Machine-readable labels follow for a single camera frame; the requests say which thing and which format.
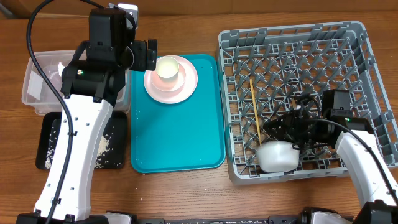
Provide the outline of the pale green cup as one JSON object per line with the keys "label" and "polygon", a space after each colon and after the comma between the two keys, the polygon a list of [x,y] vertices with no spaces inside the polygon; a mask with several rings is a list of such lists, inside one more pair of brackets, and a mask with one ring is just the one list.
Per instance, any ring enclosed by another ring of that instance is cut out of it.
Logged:
{"label": "pale green cup", "polygon": [[175,58],[164,56],[157,59],[155,71],[162,80],[171,82],[178,76],[179,64]]}

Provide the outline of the white bowl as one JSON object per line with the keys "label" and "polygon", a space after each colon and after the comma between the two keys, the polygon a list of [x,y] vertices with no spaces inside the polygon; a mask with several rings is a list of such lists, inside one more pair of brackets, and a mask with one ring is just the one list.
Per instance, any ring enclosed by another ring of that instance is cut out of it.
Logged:
{"label": "white bowl", "polygon": [[269,141],[261,144],[256,151],[256,158],[262,171],[288,172],[299,166],[300,152],[291,142]]}

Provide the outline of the large pink plate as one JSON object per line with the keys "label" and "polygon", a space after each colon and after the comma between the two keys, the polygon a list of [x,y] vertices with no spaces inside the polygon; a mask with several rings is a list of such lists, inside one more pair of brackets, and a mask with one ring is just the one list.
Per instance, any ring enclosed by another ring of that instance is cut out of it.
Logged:
{"label": "large pink plate", "polygon": [[146,92],[149,94],[149,96],[151,96],[155,101],[165,104],[180,103],[188,99],[195,91],[198,84],[198,74],[196,68],[187,59],[177,55],[167,55],[167,56],[175,58],[178,64],[184,67],[186,75],[184,86],[177,91],[170,91],[170,92],[160,91],[156,89],[151,83],[150,74],[155,70],[154,71],[147,70],[144,74],[144,88]]}

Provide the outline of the wooden chopstick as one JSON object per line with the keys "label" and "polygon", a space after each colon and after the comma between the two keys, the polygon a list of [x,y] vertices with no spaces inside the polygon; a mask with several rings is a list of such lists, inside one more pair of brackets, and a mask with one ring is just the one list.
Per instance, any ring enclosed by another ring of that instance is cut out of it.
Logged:
{"label": "wooden chopstick", "polygon": [[261,146],[262,145],[261,130],[260,130],[260,125],[259,125],[257,103],[256,103],[256,97],[254,94],[254,85],[253,85],[252,79],[249,79],[249,84],[250,84],[252,104],[253,104],[253,108],[254,108],[254,117],[255,117],[255,121],[256,121],[257,136],[258,136],[259,145]]}

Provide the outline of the rice grains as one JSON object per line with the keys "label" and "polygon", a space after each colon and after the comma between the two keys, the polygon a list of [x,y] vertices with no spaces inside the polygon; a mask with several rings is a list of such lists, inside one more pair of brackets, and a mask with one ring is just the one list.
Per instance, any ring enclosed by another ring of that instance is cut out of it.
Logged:
{"label": "rice grains", "polygon": [[[60,125],[55,123],[52,125],[50,134],[49,134],[49,142],[48,146],[45,148],[45,159],[44,159],[44,169],[50,169],[55,153],[55,147],[57,144],[58,134],[60,130]],[[105,156],[110,151],[109,148],[109,139],[107,137],[102,136],[101,141],[98,148],[98,153],[96,156],[95,169],[104,169],[106,163],[109,161],[105,160]]]}

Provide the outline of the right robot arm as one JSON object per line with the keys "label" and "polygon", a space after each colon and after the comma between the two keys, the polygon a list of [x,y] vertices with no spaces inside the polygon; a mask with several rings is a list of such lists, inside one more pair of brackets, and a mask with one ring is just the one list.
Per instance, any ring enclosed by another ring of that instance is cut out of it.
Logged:
{"label": "right robot arm", "polygon": [[397,182],[370,122],[353,116],[349,91],[324,91],[321,102],[306,94],[295,102],[287,114],[263,124],[269,140],[256,151],[261,170],[292,171],[300,152],[330,146],[344,162],[361,202],[354,223],[397,223]]}

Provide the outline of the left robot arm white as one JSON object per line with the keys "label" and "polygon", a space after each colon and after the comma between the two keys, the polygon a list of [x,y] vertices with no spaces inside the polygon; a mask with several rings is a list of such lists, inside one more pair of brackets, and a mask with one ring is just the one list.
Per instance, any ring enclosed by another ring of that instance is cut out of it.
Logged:
{"label": "left robot arm white", "polygon": [[136,40],[139,10],[133,4],[95,4],[89,38],[80,43],[62,71],[54,95],[62,123],[44,189],[34,211],[18,223],[135,223],[124,212],[91,214],[90,193],[96,156],[118,93],[130,70],[155,70],[157,41]]}

